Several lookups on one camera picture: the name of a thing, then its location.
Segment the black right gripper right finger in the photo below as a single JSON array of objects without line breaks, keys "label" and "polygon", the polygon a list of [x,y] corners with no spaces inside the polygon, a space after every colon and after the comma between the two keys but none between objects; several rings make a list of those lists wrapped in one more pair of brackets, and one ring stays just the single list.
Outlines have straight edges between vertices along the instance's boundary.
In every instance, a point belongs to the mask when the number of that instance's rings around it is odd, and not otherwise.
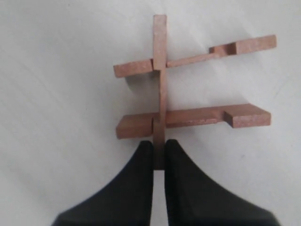
[{"label": "black right gripper right finger", "polygon": [[171,226],[278,226],[276,217],[203,172],[175,139],[165,144],[165,195]]}]

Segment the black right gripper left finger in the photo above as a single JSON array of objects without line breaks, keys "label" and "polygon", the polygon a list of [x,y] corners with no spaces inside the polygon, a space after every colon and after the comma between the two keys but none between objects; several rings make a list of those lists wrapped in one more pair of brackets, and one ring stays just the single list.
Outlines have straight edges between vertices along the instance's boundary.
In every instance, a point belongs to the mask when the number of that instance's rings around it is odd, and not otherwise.
[{"label": "black right gripper left finger", "polygon": [[148,226],[153,195],[153,144],[139,143],[122,171],[103,189],[62,212],[55,226]]}]

